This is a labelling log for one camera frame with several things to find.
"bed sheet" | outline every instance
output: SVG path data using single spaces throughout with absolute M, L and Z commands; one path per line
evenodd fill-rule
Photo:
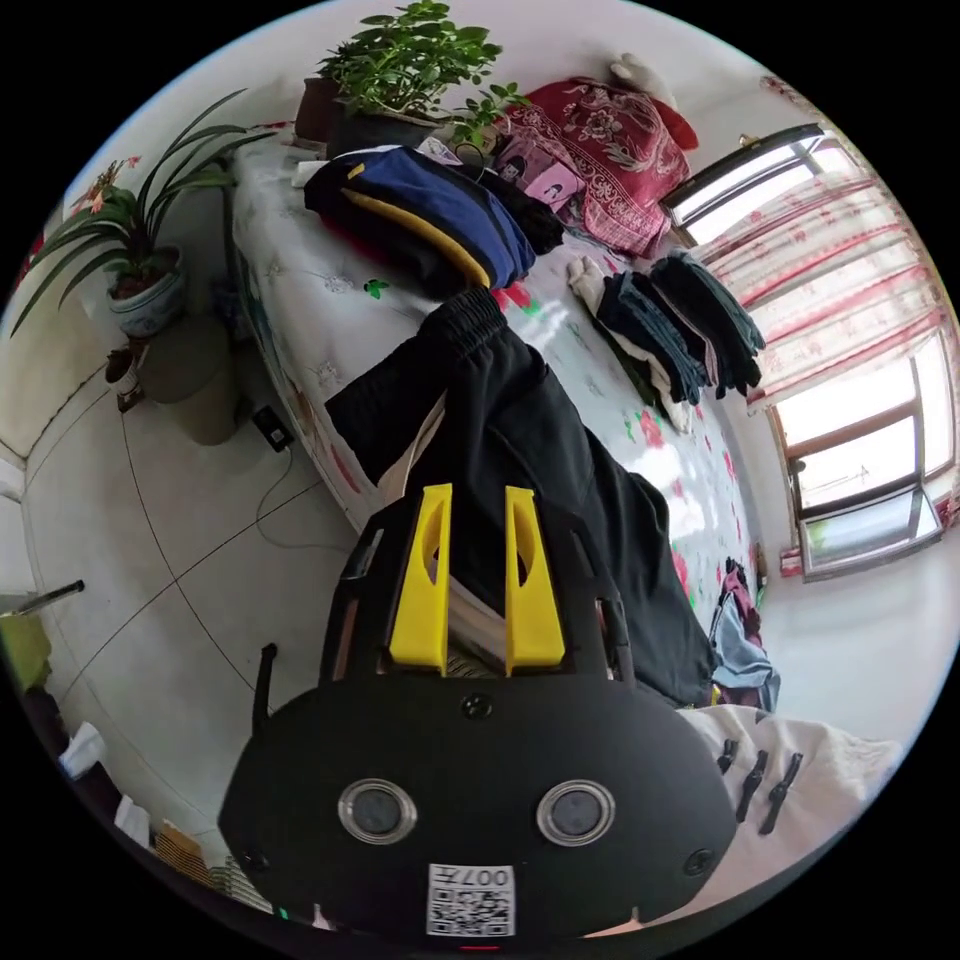
M 325 403 L 413 336 L 437 302 L 402 272 L 350 248 L 304 208 L 302 191 L 291 185 L 304 159 L 311 155 L 275 141 L 238 151 L 233 236 L 274 382 L 327 486 L 359 529 L 383 503 Z M 523 281 L 495 296 L 510 327 L 550 364 L 584 424 L 619 463 L 663 492 L 674 563 L 709 630 L 727 557 L 755 571 L 734 462 L 711 401 L 696 408 L 686 435 L 644 405 L 567 286 L 567 263 L 584 254 L 610 273 L 629 268 L 567 236 Z

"yellow bracket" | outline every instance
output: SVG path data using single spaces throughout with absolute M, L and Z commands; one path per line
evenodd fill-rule
M 389 648 L 395 663 L 439 670 L 441 676 L 447 672 L 452 499 L 452 484 L 423 488 Z
M 522 584 L 520 560 L 526 570 Z M 546 550 L 533 491 L 521 487 L 507 487 L 506 588 L 507 676 L 517 667 L 559 666 L 563 631 Z

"trash bin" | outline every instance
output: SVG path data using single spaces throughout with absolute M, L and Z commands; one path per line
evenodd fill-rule
M 151 337 L 137 371 L 144 395 L 196 443 L 213 446 L 237 429 L 230 338 L 214 317 L 185 316 Z

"window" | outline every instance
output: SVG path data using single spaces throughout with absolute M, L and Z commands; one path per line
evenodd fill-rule
M 661 206 L 690 246 L 707 243 L 781 193 L 822 173 L 856 173 L 843 147 L 818 124 L 756 140 L 682 183 Z
M 953 467 L 944 344 L 774 408 L 808 578 L 892 559 L 939 536 L 923 483 Z

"tile floor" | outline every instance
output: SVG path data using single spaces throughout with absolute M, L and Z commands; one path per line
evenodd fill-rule
M 259 357 L 239 361 L 244 392 L 281 413 Z M 316 682 L 355 533 L 299 444 L 274 453 L 247 422 L 198 446 L 153 404 L 121 417 L 100 375 L 47 427 L 27 484 L 39 584 L 86 583 L 43 613 L 48 690 L 71 729 L 101 731 L 121 790 L 221 860 L 216 817 L 249 736 L 260 649 L 280 647 L 272 706 Z

